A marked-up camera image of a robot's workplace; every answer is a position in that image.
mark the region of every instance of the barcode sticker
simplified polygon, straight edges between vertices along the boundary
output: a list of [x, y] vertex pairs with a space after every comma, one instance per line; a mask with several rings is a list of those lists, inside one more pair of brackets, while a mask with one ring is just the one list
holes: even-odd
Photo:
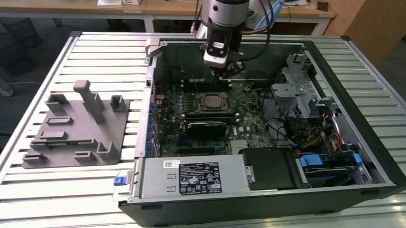
[[180, 160], [164, 161], [164, 168], [178, 168]]

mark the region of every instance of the slotted aluminum surface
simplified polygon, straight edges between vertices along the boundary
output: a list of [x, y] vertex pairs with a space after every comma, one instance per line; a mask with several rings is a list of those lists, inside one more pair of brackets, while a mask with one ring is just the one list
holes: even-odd
[[[184, 34], [83, 33], [70, 38], [39, 94], [0, 156], [0, 225], [20, 227], [139, 227], [112, 200], [112, 178], [134, 165], [134, 152], [147, 73], [147, 38], [191, 38]], [[338, 37], [274, 36], [273, 39], [313, 40], [343, 86], [365, 114], [398, 165], [406, 171], [406, 109], [403, 100], [350, 42]], [[102, 99], [122, 95], [131, 100], [122, 162], [112, 166], [21, 168], [23, 155], [39, 130], [49, 92], [72, 91], [75, 80], [92, 82]], [[334, 214], [200, 224], [190, 227], [405, 227], [406, 195], [361, 203]]]

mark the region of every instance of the desk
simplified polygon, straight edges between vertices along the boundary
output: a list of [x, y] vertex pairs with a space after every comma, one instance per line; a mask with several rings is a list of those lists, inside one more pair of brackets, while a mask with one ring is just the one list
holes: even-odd
[[[192, 20], [195, 2], [183, 0], [143, 0], [140, 5], [98, 9], [98, 0], [0, 0], [0, 17], [84, 18], [84, 19], [142, 19], [146, 31], [154, 32], [154, 20]], [[317, 24], [311, 35], [323, 35], [334, 11], [323, 12], [307, 6], [283, 8], [277, 22]]]

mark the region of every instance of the power supply label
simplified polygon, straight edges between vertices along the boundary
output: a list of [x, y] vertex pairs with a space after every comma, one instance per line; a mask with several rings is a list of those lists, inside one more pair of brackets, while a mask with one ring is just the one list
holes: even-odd
[[182, 195], [222, 192], [218, 162], [179, 164], [179, 193]]

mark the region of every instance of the blue latch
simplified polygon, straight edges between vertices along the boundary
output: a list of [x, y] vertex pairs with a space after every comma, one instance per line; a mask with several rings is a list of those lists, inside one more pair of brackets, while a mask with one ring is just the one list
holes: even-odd
[[323, 165], [322, 159], [317, 154], [303, 155], [299, 158], [302, 167], [313, 165]]
[[358, 153], [353, 154], [353, 157], [355, 159], [357, 164], [361, 165], [362, 164], [362, 158], [361, 158], [359, 154]]
[[127, 185], [127, 177], [115, 177], [114, 178], [114, 185], [115, 186], [123, 186]]

